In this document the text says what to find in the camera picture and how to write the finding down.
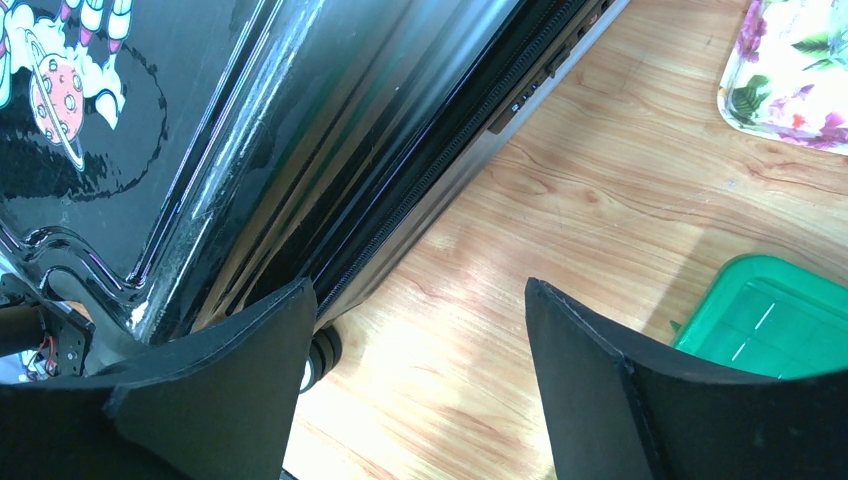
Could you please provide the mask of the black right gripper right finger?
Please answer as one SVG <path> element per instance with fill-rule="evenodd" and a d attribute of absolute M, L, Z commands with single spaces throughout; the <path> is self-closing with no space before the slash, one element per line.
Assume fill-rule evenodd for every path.
<path fill-rule="evenodd" d="M 843 479 L 847 374 L 779 380 L 680 352 L 531 278 L 526 326 L 561 479 Z"/>

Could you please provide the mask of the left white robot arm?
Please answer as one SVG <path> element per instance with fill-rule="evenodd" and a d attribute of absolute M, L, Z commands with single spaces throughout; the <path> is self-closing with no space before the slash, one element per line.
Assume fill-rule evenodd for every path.
<path fill-rule="evenodd" d="M 83 375 L 93 333 L 74 308 L 42 301 L 15 276 L 1 275 L 1 359 L 19 364 L 7 383 Z"/>

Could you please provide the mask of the astronaut print suitcase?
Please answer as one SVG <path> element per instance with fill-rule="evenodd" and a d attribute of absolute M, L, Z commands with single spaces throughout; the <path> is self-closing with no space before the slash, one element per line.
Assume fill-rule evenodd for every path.
<path fill-rule="evenodd" d="M 84 375 L 305 278 L 301 386 L 620 1 L 5 1 L 1 275 Z"/>

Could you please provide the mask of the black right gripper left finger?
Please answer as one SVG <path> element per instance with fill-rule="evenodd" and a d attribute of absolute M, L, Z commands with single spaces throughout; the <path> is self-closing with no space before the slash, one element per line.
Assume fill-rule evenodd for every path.
<path fill-rule="evenodd" d="M 1 389 L 5 479 L 280 479 L 315 324 L 296 280 L 88 377 Z"/>

